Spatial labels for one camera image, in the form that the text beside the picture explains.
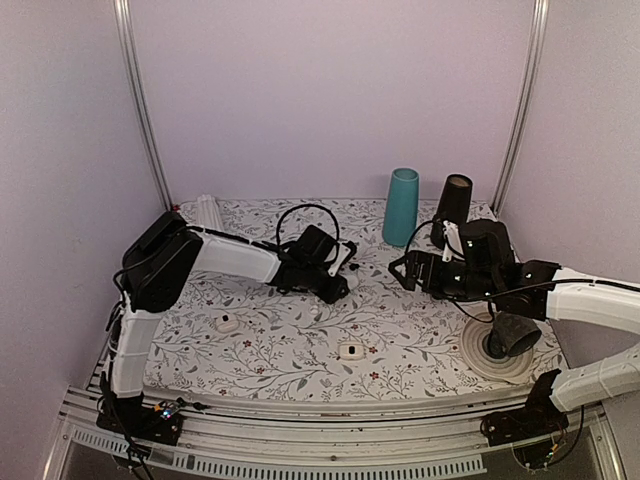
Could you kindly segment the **cream earbud charging case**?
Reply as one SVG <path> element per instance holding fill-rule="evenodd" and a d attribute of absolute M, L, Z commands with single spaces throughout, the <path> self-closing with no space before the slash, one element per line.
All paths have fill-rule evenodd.
<path fill-rule="evenodd" d="M 344 361 L 359 361 L 365 358 L 366 349 L 361 343 L 341 343 L 338 356 Z"/>

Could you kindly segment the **white oval earbud case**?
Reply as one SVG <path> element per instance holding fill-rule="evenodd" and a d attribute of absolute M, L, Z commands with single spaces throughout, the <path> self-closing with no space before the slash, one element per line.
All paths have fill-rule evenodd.
<path fill-rule="evenodd" d="M 344 278 L 346 279 L 347 282 L 347 286 L 349 288 L 350 291 L 354 291 L 355 289 L 357 289 L 360 285 L 360 279 L 357 275 L 355 274 L 347 274 L 344 276 Z"/>

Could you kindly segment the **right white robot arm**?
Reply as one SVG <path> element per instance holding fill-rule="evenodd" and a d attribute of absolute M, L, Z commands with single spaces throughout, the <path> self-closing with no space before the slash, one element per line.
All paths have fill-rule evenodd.
<path fill-rule="evenodd" d="M 501 317 L 516 321 L 570 320 L 639 332 L 638 285 L 554 262 L 520 263 L 506 226 L 498 221 L 446 221 L 443 226 L 442 254 L 406 249 L 390 263 L 390 273 L 404 289 L 421 289 L 451 303 L 487 302 Z M 554 422 L 556 410 L 568 412 L 638 388 L 638 346 L 586 366 L 548 372 L 531 390 L 541 397 L 518 412 L 517 427 L 537 436 Z"/>

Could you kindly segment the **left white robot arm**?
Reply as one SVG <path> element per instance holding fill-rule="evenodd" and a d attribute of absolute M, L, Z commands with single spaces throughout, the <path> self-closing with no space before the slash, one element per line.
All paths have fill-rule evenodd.
<path fill-rule="evenodd" d="M 350 291 L 341 268 L 357 246 L 309 225 L 294 241 L 255 241 L 201 225 L 179 213 L 163 213 L 125 252 L 113 276 L 120 293 L 107 324 L 108 410 L 128 434 L 148 426 L 148 412 L 132 398 L 143 393 L 143 377 L 160 320 L 179 300 L 192 271 L 242 277 L 278 292 L 311 293 L 334 304 Z"/>

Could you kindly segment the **white case with black dot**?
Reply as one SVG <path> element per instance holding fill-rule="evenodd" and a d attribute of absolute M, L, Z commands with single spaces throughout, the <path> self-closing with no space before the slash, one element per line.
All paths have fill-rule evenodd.
<path fill-rule="evenodd" d="M 215 329 L 222 334 L 233 332 L 239 328 L 239 322 L 235 315 L 222 313 L 215 319 Z"/>

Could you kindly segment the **teal vase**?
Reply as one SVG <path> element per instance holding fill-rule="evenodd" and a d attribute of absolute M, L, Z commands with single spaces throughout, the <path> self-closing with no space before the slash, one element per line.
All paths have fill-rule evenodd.
<path fill-rule="evenodd" d="M 390 178 L 382 238 L 395 247 L 405 247 L 416 228 L 420 178 L 411 168 L 396 168 Z"/>

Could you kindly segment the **white ribbed plate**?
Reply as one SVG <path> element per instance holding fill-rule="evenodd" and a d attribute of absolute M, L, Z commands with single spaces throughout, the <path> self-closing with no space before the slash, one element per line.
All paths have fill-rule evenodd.
<path fill-rule="evenodd" d="M 470 308 L 470 318 L 460 335 L 460 353 L 467 366 L 487 380 L 526 384 L 533 364 L 534 347 L 520 356 L 503 359 L 491 358 L 487 353 L 487 338 L 499 313 L 492 317 L 483 305 Z"/>

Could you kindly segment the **black vase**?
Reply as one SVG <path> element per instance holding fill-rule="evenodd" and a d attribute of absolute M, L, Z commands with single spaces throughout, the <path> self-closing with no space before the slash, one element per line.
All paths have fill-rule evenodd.
<path fill-rule="evenodd" d="M 473 182 L 462 174 L 450 174 L 443 186 L 436 213 L 433 217 L 460 225 L 468 219 Z"/>

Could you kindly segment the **floral patterned table mat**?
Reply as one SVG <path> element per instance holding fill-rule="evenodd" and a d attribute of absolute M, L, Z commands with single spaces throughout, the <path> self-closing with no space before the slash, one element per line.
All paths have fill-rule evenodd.
<path fill-rule="evenodd" d="M 451 304 L 404 290 L 388 270 L 401 250 L 383 241 L 380 200 L 218 206 L 222 232 L 250 240 L 294 241 L 315 225 L 355 243 L 357 251 L 340 273 L 357 275 L 360 285 L 326 304 L 311 293 L 282 294 L 250 279 L 194 270 L 155 331 L 143 391 L 338 404 L 526 394 L 542 373 L 564 365 L 552 329 L 543 325 L 526 384 L 474 373 L 460 353 L 460 335 L 470 308 L 486 305 Z M 222 313 L 235 315 L 239 328 L 219 333 L 215 319 Z M 361 343 L 365 358 L 341 360 L 341 343 Z"/>

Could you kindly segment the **white ribbed vase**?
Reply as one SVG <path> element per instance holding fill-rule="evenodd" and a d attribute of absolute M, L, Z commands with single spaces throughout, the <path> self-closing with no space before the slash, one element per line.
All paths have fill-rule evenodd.
<path fill-rule="evenodd" d="M 196 200 L 196 221 L 198 226 L 223 231 L 224 225 L 216 199 L 211 195 L 201 195 Z"/>

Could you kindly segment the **dark grey mug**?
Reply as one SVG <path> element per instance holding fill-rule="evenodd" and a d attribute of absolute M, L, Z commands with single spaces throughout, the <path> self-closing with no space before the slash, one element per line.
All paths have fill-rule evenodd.
<path fill-rule="evenodd" d="M 531 350 L 541 335 L 534 320 L 500 312 L 487 338 L 487 353 L 494 359 L 517 357 Z"/>

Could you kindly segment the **front aluminium rail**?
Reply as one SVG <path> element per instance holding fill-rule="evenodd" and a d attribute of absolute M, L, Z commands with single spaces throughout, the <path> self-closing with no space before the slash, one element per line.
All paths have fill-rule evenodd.
<path fill-rule="evenodd" d="M 174 446 L 146 458 L 97 426 L 98 392 L 72 388 L 45 462 L 47 479 L 624 479 L 605 411 L 572 413 L 553 464 L 534 462 L 551 436 L 493 446 L 481 434 L 496 402 L 367 415 L 286 415 L 216 407 L 184 412 Z"/>

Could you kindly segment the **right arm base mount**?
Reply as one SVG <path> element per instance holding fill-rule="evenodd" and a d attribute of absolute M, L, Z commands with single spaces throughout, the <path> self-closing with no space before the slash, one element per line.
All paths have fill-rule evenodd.
<path fill-rule="evenodd" d="M 522 407 L 495 411 L 482 418 L 480 433 L 490 446 L 551 434 L 569 426 L 567 414 L 551 401 L 552 385 L 560 373 L 554 369 L 542 374 Z"/>

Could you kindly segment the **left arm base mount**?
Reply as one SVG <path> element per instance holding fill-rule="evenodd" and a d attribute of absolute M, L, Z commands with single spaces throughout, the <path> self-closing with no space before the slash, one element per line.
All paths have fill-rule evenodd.
<path fill-rule="evenodd" d="M 144 395 L 118 397 L 111 389 L 110 376 L 100 376 L 101 405 L 96 426 L 127 439 L 146 440 L 176 446 L 180 438 L 184 417 L 166 407 L 157 410 L 143 405 Z"/>

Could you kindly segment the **right aluminium frame post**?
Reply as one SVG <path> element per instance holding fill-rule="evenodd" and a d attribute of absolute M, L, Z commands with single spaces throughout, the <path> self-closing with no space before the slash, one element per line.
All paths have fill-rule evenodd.
<path fill-rule="evenodd" d="M 533 2 L 530 33 L 520 93 L 518 95 L 503 164 L 490 205 L 492 212 L 497 217 L 501 215 L 506 205 L 508 190 L 515 173 L 519 151 L 524 138 L 536 79 L 543 55 L 549 7 L 550 2 L 548 0 L 535 0 Z"/>

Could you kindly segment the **aluminium frame post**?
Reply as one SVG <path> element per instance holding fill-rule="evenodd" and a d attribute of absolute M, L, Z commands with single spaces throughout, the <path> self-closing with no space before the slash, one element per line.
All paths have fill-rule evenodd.
<path fill-rule="evenodd" d="M 171 211 L 173 208 L 173 201 L 169 182 L 162 164 L 156 136 L 153 130 L 150 110 L 144 89 L 141 66 L 136 49 L 131 15 L 131 2 L 127 0 L 114 0 L 113 7 L 125 72 L 131 91 L 137 124 L 140 130 L 146 158 L 160 202 L 165 210 Z"/>
<path fill-rule="evenodd" d="M 549 7 L 550 2 L 548 0 L 535 0 L 533 2 L 530 33 L 520 93 L 518 95 L 503 164 L 490 205 L 492 212 L 497 217 L 501 215 L 506 205 L 508 190 L 515 173 L 519 151 L 524 138 L 536 79 L 543 55 Z"/>

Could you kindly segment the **left aluminium frame post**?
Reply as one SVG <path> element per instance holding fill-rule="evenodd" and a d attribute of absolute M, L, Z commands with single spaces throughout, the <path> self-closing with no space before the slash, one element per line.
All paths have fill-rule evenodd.
<path fill-rule="evenodd" d="M 113 7 L 125 72 L 131 91 L 137 124 L 140 130 L 146 158 L 160 202 L 165 210 L 171 211 L 173 208 L 173 201 L 169 182 L 162 164 L 156 136 L 153 130 L 150 110 L 144 89 L 141 66 L 136 49 L 131 15 L 131 2 L 127 0 L 114 0 Z"/>

